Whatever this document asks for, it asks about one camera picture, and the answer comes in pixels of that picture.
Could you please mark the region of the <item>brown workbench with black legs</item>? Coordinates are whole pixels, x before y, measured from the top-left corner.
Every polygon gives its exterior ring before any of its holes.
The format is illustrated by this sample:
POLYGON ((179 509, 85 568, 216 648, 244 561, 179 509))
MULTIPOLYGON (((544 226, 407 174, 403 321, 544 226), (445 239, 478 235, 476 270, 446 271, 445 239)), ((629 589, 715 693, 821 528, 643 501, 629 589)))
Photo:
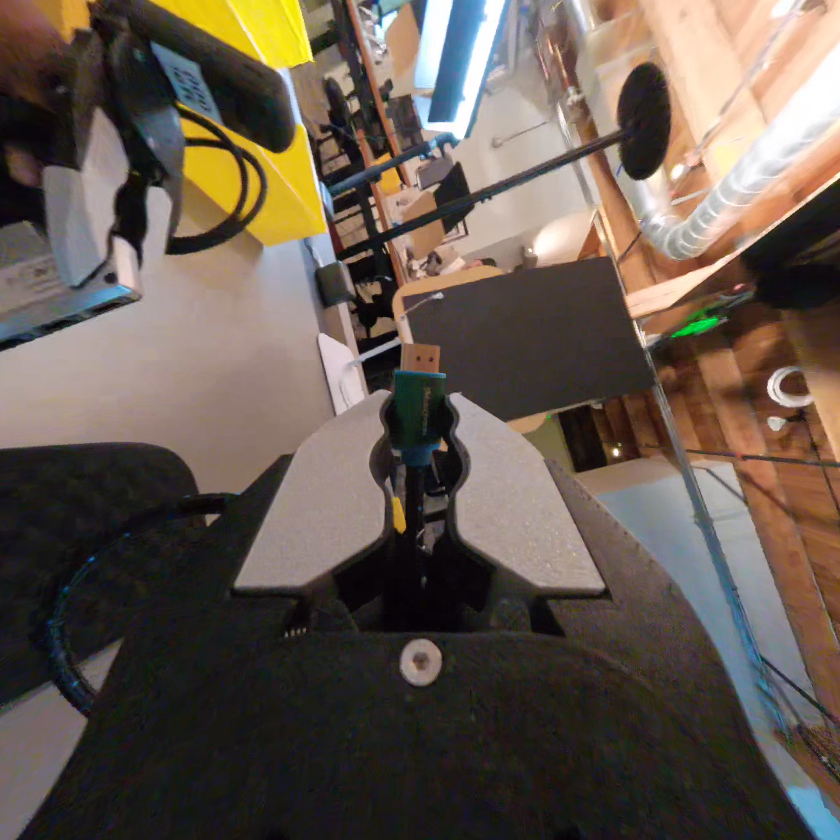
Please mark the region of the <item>brown workbench with black legs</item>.
MULTIPOLYGON (((335 3, 335 22, 337 26, 341 22, 345 30, 343 41, 347 51, 346 62, 353 79, 353 89, 359 101, 360 118, 364 126, 357 131, 357 135, 360 137, 359 142, 365 166, 373 165, 385 153, 391 159, 395 159, 400 152, 400 146, 393 122, 385 110, 380 84, 375 75, 373 57, 361 21, 360 9, 357 3, 352 1, 335 3), (373 149, 369 142, 372 138, 376 138, 373 149)), ((389 196, 384 192, 382 179, 371 185, 371 194, 377 211, 377 230, 380 232, 390 231, 392 227, 391 208, 389 196)), ((401 287, 408 280, 401 252, 393 241, 386 243, 383 247, 391 261, 395 281, 401 287)))

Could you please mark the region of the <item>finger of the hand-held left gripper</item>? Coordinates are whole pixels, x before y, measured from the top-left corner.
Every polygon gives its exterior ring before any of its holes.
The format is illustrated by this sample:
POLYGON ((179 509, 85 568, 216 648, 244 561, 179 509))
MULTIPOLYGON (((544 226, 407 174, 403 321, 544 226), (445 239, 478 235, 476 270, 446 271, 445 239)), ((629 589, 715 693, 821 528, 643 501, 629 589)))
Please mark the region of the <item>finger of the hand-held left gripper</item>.
POLYGON ((44 168, 47 235, 68 288, 87 284, 107 262, 117 195, 129 174, 119 130, 102 108, 92 111, 81 162, 44 168))
POLYGON ((115 106, 128 173, 114 199, 110 281, 123 293, 141 293, 178 224, 185 137, 175 106, 115 106))

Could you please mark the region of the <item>black board with wooden frame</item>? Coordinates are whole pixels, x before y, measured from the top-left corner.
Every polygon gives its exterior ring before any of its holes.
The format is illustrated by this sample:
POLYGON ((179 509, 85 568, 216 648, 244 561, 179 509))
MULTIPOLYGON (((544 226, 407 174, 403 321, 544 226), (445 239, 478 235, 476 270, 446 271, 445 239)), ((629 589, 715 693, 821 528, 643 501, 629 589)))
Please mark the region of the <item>black board with wooden frame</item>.
POLYGON ((607 257, 415 280, 392 307, 404 343, 439 348, 446 393, 504 422, 655 386, 607 257))

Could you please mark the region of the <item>white board stand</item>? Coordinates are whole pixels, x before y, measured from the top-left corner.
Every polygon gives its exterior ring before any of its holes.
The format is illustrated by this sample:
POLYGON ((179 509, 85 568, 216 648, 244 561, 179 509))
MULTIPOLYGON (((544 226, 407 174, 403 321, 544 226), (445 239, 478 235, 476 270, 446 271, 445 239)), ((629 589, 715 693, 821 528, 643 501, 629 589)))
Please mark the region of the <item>white board stand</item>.
POLYGON ((346 344, 324 332, 318 334, 317 343, 335 416, 367 398, 363 362, 402 347, 400 338, 396 337, 361 354, 354 354, 346 344))

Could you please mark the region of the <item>led light panel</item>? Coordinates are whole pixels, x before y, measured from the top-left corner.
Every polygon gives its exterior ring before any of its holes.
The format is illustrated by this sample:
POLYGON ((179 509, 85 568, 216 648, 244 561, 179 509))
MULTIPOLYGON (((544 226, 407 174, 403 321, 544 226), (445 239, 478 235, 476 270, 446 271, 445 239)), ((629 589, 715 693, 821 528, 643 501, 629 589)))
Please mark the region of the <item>led light panel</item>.
POLYGON ((425 3, 413 71, 413 105, 423 130, 455 144, 469 136, 510 5, 425 3))

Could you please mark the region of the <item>black stand pole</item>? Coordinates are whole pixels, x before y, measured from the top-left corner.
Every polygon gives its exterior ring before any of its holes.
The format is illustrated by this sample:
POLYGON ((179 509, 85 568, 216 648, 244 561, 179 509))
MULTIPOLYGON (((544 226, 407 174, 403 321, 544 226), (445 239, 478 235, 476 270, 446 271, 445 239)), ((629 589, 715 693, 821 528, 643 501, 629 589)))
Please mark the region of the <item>black stand pole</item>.
POLYGON ((536 164, 525 171, 515 175, 510 175, 507 178, 482 187, 475 192, 470 192, 469 194, 459 197, 449 203, 446 203, 445 205, 438 206, 433 211, 423 213, 422 215, 394 227, 389 227, 380 233, 353 244, 351 247, 341 250, 337 253, 336 259, 346 260, 351 257, 361 255, 368 250, 373 251, 381 249, 394 239, 408 235, 430 224, 441 222, 447 216, 457 215, 461 212, 468 214, 469 211, 478 204, 488 202, 500 194, 507 193, 510 190, 533 181, 543 175, 557 171, 567 165, 571 165, 572 163, 576 163, 595 152, 603 151, 615 145, 626 145, 630 142, 632 133, 633 132, 630 129, 619 129, 618 131, 610 133, 598 140, 575 147, 571 151, 567 151, 548 161, 536 164))

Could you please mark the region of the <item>silver metal duct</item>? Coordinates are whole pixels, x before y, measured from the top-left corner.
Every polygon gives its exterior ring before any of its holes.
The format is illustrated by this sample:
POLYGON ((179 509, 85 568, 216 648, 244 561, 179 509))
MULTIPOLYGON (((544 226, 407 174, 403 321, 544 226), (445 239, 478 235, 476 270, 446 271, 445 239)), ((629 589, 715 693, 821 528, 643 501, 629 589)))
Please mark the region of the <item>silver metal duct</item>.
POLYGON ((793 98, 685 220, 646 216, 640 230, 657 251, 685 261, 704 253, 838 122, 838 98, 807 104, 793 98))

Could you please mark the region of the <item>person's left hand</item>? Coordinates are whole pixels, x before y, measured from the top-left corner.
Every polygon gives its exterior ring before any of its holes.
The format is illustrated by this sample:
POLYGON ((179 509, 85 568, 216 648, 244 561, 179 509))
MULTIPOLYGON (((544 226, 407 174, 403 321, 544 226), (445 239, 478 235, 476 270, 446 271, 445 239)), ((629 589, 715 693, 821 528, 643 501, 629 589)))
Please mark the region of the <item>person's left hand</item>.
POLYGON ((1 2, 2 93, 46 108, 65 52, 59 30, 35 2, 1 2))

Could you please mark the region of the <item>small black box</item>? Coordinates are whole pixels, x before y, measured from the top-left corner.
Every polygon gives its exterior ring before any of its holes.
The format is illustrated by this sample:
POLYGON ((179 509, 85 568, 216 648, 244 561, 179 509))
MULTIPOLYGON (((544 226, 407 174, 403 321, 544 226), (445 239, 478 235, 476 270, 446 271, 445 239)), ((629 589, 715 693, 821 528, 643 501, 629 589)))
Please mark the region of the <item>small black box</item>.
POLYGON ((356 299, 356 289, 350 271, 340 260, 318 265, 314 270, 314 279, 325 309, 356 299))

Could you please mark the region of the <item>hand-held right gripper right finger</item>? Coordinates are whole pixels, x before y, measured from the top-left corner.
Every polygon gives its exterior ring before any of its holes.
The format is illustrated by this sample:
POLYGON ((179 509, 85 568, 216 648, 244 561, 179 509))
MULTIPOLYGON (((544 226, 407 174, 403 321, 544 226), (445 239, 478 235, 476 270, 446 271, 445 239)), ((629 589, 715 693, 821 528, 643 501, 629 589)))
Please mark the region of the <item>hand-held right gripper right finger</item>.
POLYGON ((604 580, 540 452, 463 395, 450 403, 465 455, 452 498, 456 538, 540 594, 602 595, 604 580))

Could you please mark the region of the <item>black hdmi switch box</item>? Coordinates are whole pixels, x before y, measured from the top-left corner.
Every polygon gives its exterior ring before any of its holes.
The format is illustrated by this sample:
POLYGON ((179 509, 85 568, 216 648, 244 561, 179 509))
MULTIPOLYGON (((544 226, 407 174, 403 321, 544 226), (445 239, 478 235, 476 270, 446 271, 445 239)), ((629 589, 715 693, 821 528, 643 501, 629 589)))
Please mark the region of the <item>black hdmi switch box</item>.
POLYGON ((89 321, 140 301, 140 268, 133 247, 117 238, 104 266, 80 287, 69 287, 34 225, 16 223, 1 236, 1 351, 89 321))

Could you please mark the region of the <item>black light stand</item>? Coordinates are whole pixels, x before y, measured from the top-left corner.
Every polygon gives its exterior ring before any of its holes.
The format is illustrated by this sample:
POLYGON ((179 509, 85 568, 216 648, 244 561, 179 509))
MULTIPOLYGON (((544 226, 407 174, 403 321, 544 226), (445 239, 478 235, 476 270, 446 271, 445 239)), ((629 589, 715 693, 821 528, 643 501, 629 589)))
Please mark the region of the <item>black light stand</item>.
POLYGON ((443 150, 446 146, 454 148, 459 142, 460 138, 456 137, 451 132, 439 133, 431 140, 426 140, 418 145, 415 145, 405 152, 399 153, 397 156, 393 156, 384 163, 373 164, 337 181, 334 184, 328 185, 328 193, 331 197, 340 196, 341 194, 352 191, 364 184, 376 182, 385 172, 398 168, 400 165, 403 165, 415 158, 427 158, 434 151, 443 150))

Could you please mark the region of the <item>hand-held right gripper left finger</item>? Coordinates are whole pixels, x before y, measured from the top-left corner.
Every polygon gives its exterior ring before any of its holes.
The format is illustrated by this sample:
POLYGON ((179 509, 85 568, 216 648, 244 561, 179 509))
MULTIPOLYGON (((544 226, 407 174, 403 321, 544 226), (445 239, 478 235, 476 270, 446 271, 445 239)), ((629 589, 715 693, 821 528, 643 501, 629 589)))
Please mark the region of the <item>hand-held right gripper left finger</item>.
POLYGON ((238 573, 237 593, 312 594, 392 534, 391 397, 369 395, 301 444, 238 573))

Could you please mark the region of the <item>black fuzzy microphone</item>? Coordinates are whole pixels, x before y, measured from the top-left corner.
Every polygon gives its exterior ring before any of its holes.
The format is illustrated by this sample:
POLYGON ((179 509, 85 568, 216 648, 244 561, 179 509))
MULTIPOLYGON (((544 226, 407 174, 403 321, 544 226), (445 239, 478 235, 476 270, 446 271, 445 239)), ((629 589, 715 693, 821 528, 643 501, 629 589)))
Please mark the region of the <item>black fuzzy microphone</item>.
POLYGON ((672 124, 667 80, 655 63, 636 66, 625 79, 616 122, 623 170, 635 182, 646 181, 665 161, 672 124))

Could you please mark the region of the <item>yellow plastic bins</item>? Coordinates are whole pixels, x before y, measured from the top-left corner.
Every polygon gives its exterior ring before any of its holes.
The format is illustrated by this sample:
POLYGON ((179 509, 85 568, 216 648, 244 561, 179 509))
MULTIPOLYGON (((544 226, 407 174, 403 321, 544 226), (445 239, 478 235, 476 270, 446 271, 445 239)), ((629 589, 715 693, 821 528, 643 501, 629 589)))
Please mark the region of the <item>yellow plastic bins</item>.
POLYGON ((294 134, 289 148, 277 153, 224 123, 196 63, 134 32, 127 18, 105 3, 88 3, 88 26, 71 42, 54 122, 45 131, 45 167, 81 162, 93 109, 103 109, 117 127, 115 106, 173 105, 185 157, 181 213, 166 254, 197 253, 240 233, 270 247, 323 232, 319 179, 293 89, 280 67, 270 64, 311 56, 302 43, 300 13, 292 15, 291 38, 271 44, 249 32, 234 2, 152 2, 279 72, 290 94, 294 134))

